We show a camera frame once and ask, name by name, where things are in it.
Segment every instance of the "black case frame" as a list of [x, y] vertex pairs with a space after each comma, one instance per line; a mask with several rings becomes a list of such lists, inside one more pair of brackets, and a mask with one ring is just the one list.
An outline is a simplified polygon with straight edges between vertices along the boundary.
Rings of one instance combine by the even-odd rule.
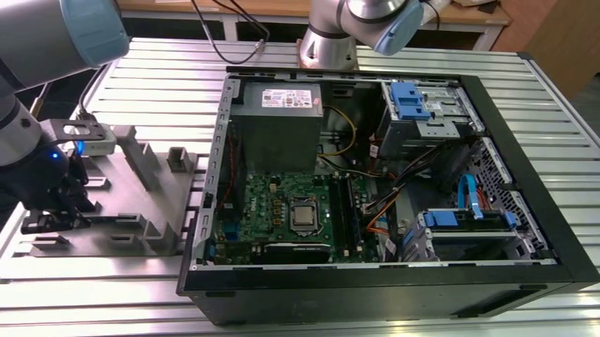
[[[559, 264], [193, 271], [189, 239], [178, 294], [193, 299], [214, 324], [489, 317], [537, 298], [600, 282], [596, 267], [479, 77], [263, 67], [229, 67], [227, 72], [253, 74], [253, 80], [273, 82], [282, 81], [273, 77], [278, 72], [288, 73], [292, 79], [301, 73], [310, 74], [314, 80], [320, 75], [357, 81], [373, 77], [459, 80]], [[193, 226], [187, 237], [194, 237]]]

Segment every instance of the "cpu socket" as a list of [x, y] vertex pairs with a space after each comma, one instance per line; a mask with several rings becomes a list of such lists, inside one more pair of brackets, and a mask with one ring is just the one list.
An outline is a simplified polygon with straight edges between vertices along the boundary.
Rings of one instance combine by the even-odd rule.
[[293, 201], [290, 203], [290, 229], [306, 236], [320, 228], [320, 212], [316, 201]]

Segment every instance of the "ram slot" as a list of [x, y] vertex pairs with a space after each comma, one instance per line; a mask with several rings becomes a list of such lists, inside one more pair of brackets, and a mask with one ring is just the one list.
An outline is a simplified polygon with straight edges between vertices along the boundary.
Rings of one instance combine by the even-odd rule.
[[352, 185], [346, 178], [329, 180], [329, 201], [336, 249], [340, 252], [356, 251], [360, 243], [360, 220]]

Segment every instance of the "blue latch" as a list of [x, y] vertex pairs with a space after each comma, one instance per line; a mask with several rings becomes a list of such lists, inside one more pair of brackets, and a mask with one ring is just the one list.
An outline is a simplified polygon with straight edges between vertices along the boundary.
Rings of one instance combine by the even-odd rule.
[[414, 121], [431, 120], [432, 113], [423, 107], [423, 94], [414, 84], [393, 82], [390, 90], [398, 118]]
[[433, 226], [444, 226], [444, 227], [455, 227], [459, 226], [457, 216], [453, 211], [429, 211], [423, 214], [425, 218], [425, 224], [428, 227]]
[[517, 226], [517, 217], [513, 212], [504, 212], [504, 218], [507, 219], [507, 224], [511, 229]]

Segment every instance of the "power supply label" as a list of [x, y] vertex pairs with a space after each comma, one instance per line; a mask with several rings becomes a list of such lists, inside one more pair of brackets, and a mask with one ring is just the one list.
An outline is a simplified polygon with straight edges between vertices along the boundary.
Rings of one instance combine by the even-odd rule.
[[267, 89], [262, 92], [262, 107], [312, 108], [310, 90]]

